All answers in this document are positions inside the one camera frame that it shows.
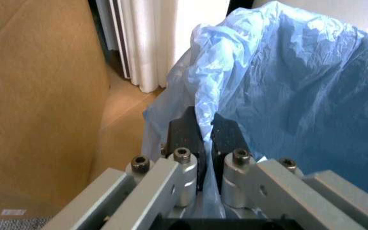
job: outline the curtain fold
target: curtain fold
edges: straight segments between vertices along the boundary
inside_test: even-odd
[[[190,47],[200,23],[224,20],[230,0],[118,0],[131,82],[143,92],[166,87],[166,76]]]

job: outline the trash bag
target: trash bag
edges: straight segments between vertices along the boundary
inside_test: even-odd
[[[144,112],[142,154],[157,159],[168,123],[195,105],[207,152],[204,217],[225,217],[211,163],[215,113],[238,122],[258,160],[331,169],[368,192],[368,34],[270,2],[199,25],[168,87]]]

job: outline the white label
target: white label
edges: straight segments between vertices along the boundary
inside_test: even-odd
[[[3,209],[1,215],[21,216],[25,212],[26,209]]]

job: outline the gray carpet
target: gray carpet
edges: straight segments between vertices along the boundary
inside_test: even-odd
[[[51,217],[30,219],[0,219],[0,230],[37,230],[41,229]]]

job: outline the wall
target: wall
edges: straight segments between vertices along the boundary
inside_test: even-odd
[[[268,0],[255,0],[253,7],[260,7],[267,2]],[[279,2],[336,18],[368,32],[367,0],[280,0]]]
[[[46,215],[87,185],[107,92],[87,1],[0,0],[0,205]]]

